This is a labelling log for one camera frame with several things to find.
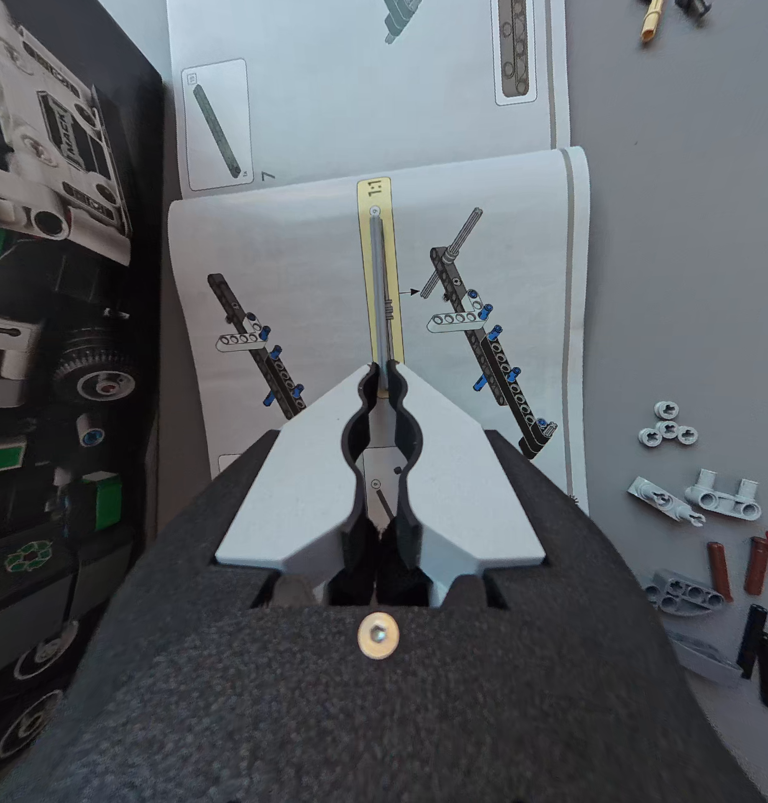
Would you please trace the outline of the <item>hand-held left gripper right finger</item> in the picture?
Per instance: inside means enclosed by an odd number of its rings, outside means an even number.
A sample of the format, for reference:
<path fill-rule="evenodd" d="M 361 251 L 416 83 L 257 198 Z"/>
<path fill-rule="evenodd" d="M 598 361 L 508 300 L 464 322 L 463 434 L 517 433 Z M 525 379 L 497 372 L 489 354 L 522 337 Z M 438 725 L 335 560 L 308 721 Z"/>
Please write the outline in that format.
<path fill-rule="evenodd" d="M 545 550 L 484 429 L 397 361 L 387 364 L 394 440 L 407 460 L 395 518 L 400 557 L 434 584 L 540 565 Z"/>

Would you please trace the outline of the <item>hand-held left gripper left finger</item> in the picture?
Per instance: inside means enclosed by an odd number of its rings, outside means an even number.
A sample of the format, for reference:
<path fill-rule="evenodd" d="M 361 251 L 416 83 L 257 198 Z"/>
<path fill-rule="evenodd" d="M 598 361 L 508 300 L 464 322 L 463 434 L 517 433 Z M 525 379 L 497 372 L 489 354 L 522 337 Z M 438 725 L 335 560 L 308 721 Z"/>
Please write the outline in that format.
<path fill-rule="evenodd" d="M 363 365 L 280 428 L 216 550 L 218 564 L 313 584 L 358 567 L 371 528 L 358 460 L 378 387 L 379 366 Z"/>

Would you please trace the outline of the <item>long grey lego axle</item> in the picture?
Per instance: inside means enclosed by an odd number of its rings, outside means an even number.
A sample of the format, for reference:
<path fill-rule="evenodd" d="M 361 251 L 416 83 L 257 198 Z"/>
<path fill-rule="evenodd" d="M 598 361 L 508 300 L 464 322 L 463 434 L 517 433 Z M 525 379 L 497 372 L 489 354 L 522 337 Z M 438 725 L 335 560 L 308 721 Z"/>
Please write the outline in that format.
<path fill-rule="evenodd" d="M 371 206 L 369 211 L 369 234 L 373 273 L 374 318 L 377 363 L 379 372 L 379 397 L 389 396 L 387 365 L 395 358 L 393 334 L 394 308 L 389 294 L 385 230 L 380 206 Z"/>

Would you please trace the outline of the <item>grey lego axle connector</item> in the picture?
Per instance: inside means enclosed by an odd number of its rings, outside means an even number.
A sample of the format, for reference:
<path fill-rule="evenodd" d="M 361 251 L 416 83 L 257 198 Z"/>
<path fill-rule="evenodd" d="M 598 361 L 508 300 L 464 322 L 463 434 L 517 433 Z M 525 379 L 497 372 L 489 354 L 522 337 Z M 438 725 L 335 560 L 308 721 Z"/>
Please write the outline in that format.
<path fill-rule="evenodd" d="M 695 527 L 703 527 L 706 523 L 704 515 L 694 511 L 682 499 L 641 476 L 635 478 L 627 493 L 675 521 L 688 522 Z"/>

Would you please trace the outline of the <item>grey curved lego beam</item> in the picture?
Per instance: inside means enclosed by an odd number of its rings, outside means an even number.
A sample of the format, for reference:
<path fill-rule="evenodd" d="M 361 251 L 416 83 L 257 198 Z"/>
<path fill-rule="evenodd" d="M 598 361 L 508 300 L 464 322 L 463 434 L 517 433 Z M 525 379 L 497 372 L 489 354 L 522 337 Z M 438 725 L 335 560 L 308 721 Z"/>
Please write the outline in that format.
<path fill-rule="evenodd" d="M 725 598 L 714 588 L 668 569 L 640 580 L 656 610 L 675 617 L 702 617 L 724 608 Z"/>

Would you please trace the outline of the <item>lego instruction booklet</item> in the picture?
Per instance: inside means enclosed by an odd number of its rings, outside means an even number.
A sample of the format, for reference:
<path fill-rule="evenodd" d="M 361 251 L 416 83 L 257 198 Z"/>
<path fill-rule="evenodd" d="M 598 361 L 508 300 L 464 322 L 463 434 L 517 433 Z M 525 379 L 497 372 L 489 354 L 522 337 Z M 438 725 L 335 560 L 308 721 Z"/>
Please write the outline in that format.
<path fill-rule="evenodd" d="M 168 2 L 169 248 L 210 468 L 285 421 L 248 313 L 310 405 L 393 357 L 587 511 L 590 225 L 565 2 Z"/>

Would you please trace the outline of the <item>grey double lego connector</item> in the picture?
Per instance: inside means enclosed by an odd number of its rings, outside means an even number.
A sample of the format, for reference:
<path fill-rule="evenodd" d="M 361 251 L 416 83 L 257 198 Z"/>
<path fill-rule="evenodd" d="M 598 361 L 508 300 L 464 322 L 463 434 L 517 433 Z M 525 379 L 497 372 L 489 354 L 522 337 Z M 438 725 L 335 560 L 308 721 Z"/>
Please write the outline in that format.
<path fill-rule="evenodd" d="M 717 473 L 701 468 L 695 483 L 684 490 L 691 504 L 723 516 L 755 521 L 761 516 L 757 501 L 758 482 L 742 478 L 734 494 L 724 493 L 715 487 Z"/>

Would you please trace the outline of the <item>brown lego pin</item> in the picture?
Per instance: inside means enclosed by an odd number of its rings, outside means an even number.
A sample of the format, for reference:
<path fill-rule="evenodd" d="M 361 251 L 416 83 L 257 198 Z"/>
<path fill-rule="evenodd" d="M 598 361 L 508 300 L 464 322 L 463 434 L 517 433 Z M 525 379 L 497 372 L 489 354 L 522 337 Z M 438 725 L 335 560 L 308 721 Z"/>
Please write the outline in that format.
<path fill-rule="evenodd" d="M 751 597 L 762 594 L 768 569 L 768 539 L 752 537 L 750 539 L 750 557 L 747 565 L 744 590 Z"/>
<path fill-rule="evenodd" d="M 709 567 L 712 578 L 712 587 L 728 603 L 733 602 L 730 584 L 730 572 L 724 545 L 717 541 L 707 544 Z"/>

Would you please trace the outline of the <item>grey lego panel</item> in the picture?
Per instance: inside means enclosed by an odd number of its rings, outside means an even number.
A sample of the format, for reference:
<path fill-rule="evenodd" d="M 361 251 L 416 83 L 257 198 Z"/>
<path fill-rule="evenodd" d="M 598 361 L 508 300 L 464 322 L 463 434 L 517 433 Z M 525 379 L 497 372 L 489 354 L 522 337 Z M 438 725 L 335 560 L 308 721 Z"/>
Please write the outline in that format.
<path fill-rule="evenodd" d="M 713 645 L 666 629 L 680 665 L 691 673 L 721 687 L 735 688 L 742 679 L 741 668 Z"/>

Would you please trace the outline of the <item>lego set box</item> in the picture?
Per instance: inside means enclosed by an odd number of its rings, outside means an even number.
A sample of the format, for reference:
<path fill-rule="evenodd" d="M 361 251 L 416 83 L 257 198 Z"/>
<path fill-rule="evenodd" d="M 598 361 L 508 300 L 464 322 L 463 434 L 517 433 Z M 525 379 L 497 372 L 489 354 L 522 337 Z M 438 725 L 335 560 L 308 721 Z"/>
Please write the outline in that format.
<path fill-rule="evenodd" d="M 0 2 L 0 771 L 146 541 L 163 144 L 98 2 Z"/>

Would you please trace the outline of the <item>black lego pin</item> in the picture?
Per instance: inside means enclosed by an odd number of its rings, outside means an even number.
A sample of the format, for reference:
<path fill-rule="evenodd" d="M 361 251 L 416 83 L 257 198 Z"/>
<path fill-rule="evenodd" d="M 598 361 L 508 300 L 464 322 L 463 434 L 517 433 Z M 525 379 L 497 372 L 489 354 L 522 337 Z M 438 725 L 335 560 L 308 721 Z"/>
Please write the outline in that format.
<path fill-rule="evenodd" d="M 760 639 L 765 633 L 768 610 L 759 604 L 752 604 L 749 608 L 744 632 L 740 640 L 737 655 L 737 665 L 741 669 L 741 677 L 750 679 L 755 666 Z"/>

